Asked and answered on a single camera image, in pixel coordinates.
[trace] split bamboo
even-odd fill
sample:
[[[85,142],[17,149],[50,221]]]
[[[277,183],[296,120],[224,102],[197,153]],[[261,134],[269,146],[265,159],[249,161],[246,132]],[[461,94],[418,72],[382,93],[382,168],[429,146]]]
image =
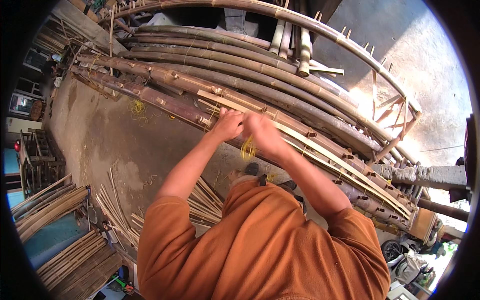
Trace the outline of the split bamboo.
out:
[[[40,197],[43,193],[45,193],[46,191],[50,190],[51,188],[54,188],[56,187],[57,185],[59,185],[60,183],[64,182],[65,180],[67,180],[68,178],[71,178],[72,177],[72,174],[68,174],[67,176],[63,177],[62,179],[58,180],[57,182],[55,182],[54,184],[52,185],[49,185],[48,187],[44,188],[43,190],[39,191],[38,193],[36,193],[35,195],[25,199],[24,201],[20,202],[19,204],[15,205],[14,207],[11,208],[11,212],[12,214],[14,214],[15,212],[17,212],[23,205],[27,204],[28,202],[30,201],[33,201],[35,200],[36,198]]]

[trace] shoe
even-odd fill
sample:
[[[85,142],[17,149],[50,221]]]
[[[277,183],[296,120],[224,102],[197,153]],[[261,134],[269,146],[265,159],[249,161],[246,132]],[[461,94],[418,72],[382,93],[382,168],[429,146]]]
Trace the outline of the shoe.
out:
[[[279,185],[288,186],[289,188],[292,189],[292,191],[297,188],[297,184],[293,180],[286,181],[286,182],[284,182],[282,184],[279,184]]]
[[[245,174],[258,176],[258,164],[257,163],[249,163],[247,167],[245,167]]]

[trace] green object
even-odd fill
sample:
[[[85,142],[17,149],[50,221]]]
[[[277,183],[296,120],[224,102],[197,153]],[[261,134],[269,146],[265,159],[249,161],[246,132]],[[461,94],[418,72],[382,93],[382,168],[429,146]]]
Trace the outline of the green object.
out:
[[[95,0],[92,4],[92,9],[96,12],[105,5],[105,0]]]

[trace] bamboo slat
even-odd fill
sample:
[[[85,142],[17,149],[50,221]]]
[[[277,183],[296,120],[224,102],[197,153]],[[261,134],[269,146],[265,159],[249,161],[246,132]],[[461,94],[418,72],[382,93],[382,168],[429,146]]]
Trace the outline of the bamboo slat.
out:
[[[51,290],[104,246],[103,237],[92,230],[43,264],[37,274],[46,288]]]

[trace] cut bamboo tube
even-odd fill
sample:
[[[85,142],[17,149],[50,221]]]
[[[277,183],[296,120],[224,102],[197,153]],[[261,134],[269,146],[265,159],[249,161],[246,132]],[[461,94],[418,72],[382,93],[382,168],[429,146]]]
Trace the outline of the cut bamboo tube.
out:
[[[300,13],[307,15],[306,0],[300,0]],[[300,29],[300,64],[299,74],[303,77],[310,75],[310,32],[306,28]]]
[[[272,42],[270,43],[270,49],[269,49],[270,52],[278,54],[278,51],[280,49],[280,43],[282,42],[284,29],[285,29],[285,21],[277,20]]]

